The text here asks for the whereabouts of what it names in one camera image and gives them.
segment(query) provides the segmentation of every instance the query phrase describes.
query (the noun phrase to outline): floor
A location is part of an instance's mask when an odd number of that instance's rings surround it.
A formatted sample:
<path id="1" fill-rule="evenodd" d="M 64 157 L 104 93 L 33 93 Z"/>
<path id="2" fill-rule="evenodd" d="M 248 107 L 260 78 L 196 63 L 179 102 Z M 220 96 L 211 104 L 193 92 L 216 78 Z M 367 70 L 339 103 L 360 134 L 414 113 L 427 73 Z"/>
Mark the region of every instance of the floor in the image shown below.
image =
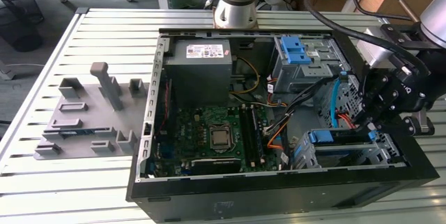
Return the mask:
<path id="1" fill-rule="evenodd" d="M 59 0 L 36 0 L 44 22 L 37 30 L 44 39 L 43 46 L 32 52 L 19 53 L 0 38 L 0 59 L 8 64 L 45 64 L 52 54 L 59 38 L 68 26 L 77 7 L 92 8 L 155 8 L 157 0 L 68 0 L 65 4 Z M 12 121 L 15 114 L 27 97 L 31 87 L 40 74 L 40 66 L 11 66 L 16 77 L 13 80 L 0 80 L 0 120 Z M 0 124 L 0 137 L 4 135 L 8 125 Z"/>

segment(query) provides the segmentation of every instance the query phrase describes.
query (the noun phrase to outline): sticker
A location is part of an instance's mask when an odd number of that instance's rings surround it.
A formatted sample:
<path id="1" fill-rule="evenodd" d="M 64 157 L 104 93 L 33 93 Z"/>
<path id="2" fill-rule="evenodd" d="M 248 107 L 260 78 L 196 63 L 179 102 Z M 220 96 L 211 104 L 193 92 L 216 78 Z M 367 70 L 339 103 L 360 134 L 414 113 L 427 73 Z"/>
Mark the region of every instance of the sticker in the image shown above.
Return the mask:
<path id="1" fill-rule="evenodd" d="M 223 45 L 188 45 L 185 58 L 223 58 Z"/>
<path id="2" fill-rule="evenodd" d="M 284 164 L 288 164 L 288 157 L 287 155 L 282 152 L 280 159 L 284 162 Z"/>
<path id="3" fill-rule="evenodd" d="M 319 53 L 318 51 L 307 52 L 307 56 L 319 56 Z"/>
<path id="4" fill-rule="evenodd" d="M 274 85 L 272 84 L 267 84 L 267 92 L 274 93 Z"/>

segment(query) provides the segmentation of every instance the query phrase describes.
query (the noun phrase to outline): green motherboard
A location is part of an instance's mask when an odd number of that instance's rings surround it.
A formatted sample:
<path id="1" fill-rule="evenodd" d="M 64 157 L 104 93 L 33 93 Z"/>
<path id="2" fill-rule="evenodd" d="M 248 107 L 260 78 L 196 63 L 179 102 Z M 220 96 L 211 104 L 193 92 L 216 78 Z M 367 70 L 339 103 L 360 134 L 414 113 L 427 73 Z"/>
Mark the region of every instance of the green motherboard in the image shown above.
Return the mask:
<path id="1" fill-rule="evenodd" d="M 246 159 L 246 143 L 243 140 L 243 124 L 239 107 L 212 107 L 196 109 L 177 109 L 173 130 L 173 142 L 161 146 L 161 153 L 171 151 L 171 155 L 161 159 L 164 176 L 187 174 L 189 161 L 197 159 L 235 158 L 242 162 L 239 172 L 276 170 L 275 153 L 264 151 L 262 164 Z M 250 109 L 255 112 L 255 125 L 259 130 L 267 125 L 263 107 Z"/>

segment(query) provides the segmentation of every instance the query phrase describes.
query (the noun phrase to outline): ram slot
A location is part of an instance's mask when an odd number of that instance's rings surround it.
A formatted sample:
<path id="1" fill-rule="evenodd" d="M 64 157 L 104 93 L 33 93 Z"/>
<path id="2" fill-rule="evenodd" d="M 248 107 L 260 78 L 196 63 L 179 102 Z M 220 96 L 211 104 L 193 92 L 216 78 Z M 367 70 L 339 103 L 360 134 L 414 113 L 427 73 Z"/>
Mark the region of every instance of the ram slot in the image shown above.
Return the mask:
<path id="1" fill-rule="evenodd" d="M 258 147 L 255 141 L 255 125 L 251 108 L 240 108 L 240 129 L 243 138 L 246 166 L 255 167 L 259 161 Z"/>
<path id="2" fill-rule="evenodd" d="M 260 164 L 263 164 L 264 163 L 264 152 L 263 152 L 263 145 L 262 145 L 262 130 L 260 130 L 262 122 L 258 120 L 255 109 L 251 109 L 251 115 L 252 115 L 252 123 L 254 123 L 254 141 L 256 142 L 259 162 Z"/>

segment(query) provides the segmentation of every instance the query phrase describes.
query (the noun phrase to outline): aluminum work table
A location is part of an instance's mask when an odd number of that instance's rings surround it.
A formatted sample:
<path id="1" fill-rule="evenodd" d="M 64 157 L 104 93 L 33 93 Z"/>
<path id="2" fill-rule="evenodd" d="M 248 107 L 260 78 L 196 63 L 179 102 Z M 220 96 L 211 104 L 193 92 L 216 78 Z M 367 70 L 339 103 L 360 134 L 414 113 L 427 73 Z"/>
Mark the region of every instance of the aluminum work table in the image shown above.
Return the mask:
<path id="1" fill-rule="evenodd" d="M 359 14 L 326 13 L 363 31 L 379 25 Z M 33 159 L 33 150 L 59 100 L 64 77 L 97 83 L 92 62 L 107 62 L 117 82 L 151 78 L 159 28 L 211 28 L 200 10 L 91 9 L 75 14 L 55 52 L 0 142 L 0 223 L 153 223 L 124 200 L 131 156 L 68 160 Z M 326 29 L 304 12 L 259 12 L 263 29 Z M 418 142 L 440 178 L 399 191 L 364 208 L 235 218 L 205 223 L 446 223 L 446 101 L 428 113 L 436 136 Z"/>

